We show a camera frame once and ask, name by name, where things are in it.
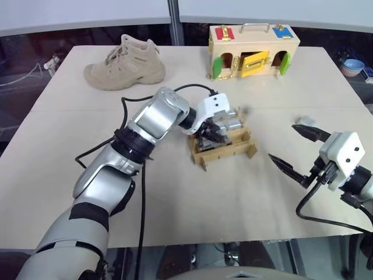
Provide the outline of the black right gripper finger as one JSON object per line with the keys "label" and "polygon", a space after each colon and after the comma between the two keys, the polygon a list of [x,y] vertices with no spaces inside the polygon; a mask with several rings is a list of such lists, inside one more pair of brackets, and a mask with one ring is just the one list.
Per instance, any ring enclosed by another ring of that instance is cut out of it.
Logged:
{"label": "black right gripper finger", "polygon": [[313,142],[326,142],[328,138],[331,136],[331,134],[326,131],[307,125],[294,124],[292,125],[292,128],[295,129],[302,137],[309,139]]}
{"label": "black right gripper finger", "polygon": [[300,174],[299,172],[295,171],[293,166],[287,162],[285,162],[283,159],[268,154],[272,162],[287,176],[289,176],[291,179],[295,180],[298,184],[305,187],[305,182],[307,177],[305,175]]}

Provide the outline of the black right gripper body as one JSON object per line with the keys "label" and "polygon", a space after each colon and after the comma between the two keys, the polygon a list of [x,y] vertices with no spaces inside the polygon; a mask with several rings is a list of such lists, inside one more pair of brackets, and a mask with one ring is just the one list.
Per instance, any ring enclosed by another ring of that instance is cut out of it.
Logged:
{"label": "black right gripper body", "polygon": [[309,172],[310,175],[304,176],[301,183],[304,188],[308,188],[314,180],[327,184],[334,177],[334,161],[330,160],[325,163],[321,157],[318,157]]}

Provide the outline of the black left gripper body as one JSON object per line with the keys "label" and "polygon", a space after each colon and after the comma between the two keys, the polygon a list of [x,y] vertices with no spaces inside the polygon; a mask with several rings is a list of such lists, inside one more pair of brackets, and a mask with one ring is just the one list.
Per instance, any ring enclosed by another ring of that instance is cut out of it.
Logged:
{"label": "black left gripper body", "polygon": [[202,137],[215,137],[219,134],[219,126],[211,119],[205,120],[198,129],[198,135]]}

